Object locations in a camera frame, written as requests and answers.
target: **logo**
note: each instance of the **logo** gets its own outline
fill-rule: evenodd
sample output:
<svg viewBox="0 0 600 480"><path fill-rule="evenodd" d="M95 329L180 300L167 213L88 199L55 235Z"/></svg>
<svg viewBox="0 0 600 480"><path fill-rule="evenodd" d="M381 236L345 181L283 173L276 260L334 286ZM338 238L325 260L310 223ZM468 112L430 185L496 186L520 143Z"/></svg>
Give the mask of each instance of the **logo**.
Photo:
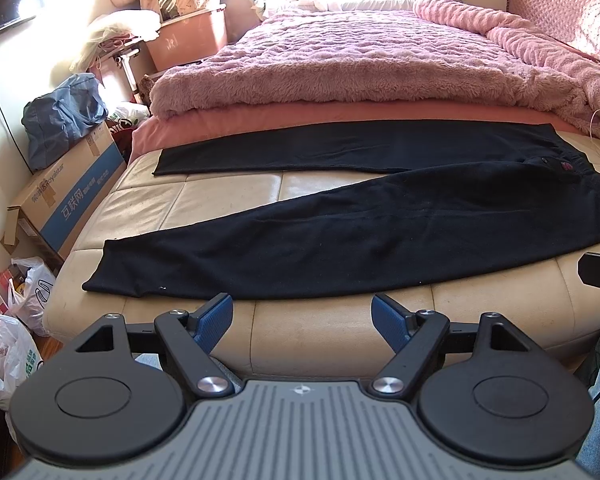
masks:
<svg viewBox="0 0 600 480"><path fill-rule="evenodd" d="M300 396L303 396L305 394L308 394L311 391L311 388L309 388L306 384L300 384L300 386L296 386L293 390L291 390L293 393L298 394Z"/></svg>
<svg viewBox="0 0 600 480"><path fill-rule="evenodd" d="M38 286L36 287L36 298L40 302L40 305L44 305L49 301L49 295L51 295L51 288L53 285L46 282L45 280L38 280Z"/></svg>

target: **black pants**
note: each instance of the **black pants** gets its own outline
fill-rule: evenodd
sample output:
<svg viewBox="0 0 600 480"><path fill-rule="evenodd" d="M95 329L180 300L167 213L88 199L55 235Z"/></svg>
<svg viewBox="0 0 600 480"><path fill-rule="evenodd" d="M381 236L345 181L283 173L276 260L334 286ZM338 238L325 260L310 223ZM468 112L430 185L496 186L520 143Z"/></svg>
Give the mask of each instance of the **black pants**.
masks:
<svg viewBox="0 0 600 480"><path fill-rule="evenodd" d="M156 174L302 168L391 174L107 240L84 290L342 296L474 276L600 242L600 174L548 124L315 124L164 150Z"/></svg>

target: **white plastic bag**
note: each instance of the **white plastic bag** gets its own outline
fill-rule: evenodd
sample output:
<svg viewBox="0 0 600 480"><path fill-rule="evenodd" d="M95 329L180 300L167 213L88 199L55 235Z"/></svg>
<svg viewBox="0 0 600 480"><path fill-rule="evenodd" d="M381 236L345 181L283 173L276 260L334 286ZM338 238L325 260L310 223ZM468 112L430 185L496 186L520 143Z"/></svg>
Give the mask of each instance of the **white plastic bag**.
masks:
<svg viewBox="0 0 600 480"><path fill-rule="evenodd" d="M152 41L158 37L160 25L160 15L152 10L118 10L96 18L87 27L86 38L80 53L69 67L70 72L86 72L96 60L98 46L103 41L123 34L137 36L143 41Z"/></svg>
<svg viewBox="0 0 600 480"><path fill-rule="evenodd" d="M42 364L29 331L17 319L0 314L0 408L6 410L14 391Z"/></svg>
<svg viewBox="0 0 600 480"><path fill-rule="evenodd" d="M18 316L36 335L48 336L49 333L42 326L42 315L51 290L54 288L56 277L41 258L14 259L11 263L20 267L27 277L23 294L19 294L13 286L13 280L9 280L7 294L9 314Z"/></svg>
<svg viewBox="0 0 600 480"><path fill-rule="evenodd" d="M139 126L149 118L149 108L137 103L118 103L109 109L107 119L122 123L128 121L129 127Z"/></svg>

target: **gray ribbed surface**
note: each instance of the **gray ribbed surface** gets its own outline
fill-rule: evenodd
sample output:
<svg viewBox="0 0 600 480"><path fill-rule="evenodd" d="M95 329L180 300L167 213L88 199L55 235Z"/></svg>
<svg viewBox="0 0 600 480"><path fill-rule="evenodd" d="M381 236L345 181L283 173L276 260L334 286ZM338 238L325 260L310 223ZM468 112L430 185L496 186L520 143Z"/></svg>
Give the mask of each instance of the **gray ribbed surface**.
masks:
<svg viewBox="0 0 600 480"><path fill-rule="evenodd" d="M539 472L513 473L462 462L431 443L405 405L373 400L362 394L354 382L271 381L249 381L244 391L232 399L201 402L173 440L135 461L87 471L30 462L16 477L18 480L588 478L573 463Z"/></svg>

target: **pink headboard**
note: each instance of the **pink headboard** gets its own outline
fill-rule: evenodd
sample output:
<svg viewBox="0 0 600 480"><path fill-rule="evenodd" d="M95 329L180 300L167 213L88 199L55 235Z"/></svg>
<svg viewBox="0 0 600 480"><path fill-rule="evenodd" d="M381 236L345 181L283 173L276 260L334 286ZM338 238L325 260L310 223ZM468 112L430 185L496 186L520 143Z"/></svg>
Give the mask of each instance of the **pink headboard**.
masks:
<svg viewBox="0 0 600 480"><path fill-rule="evenodd" d="M600 0L507 0L507 10L600 60Z"/></svg>

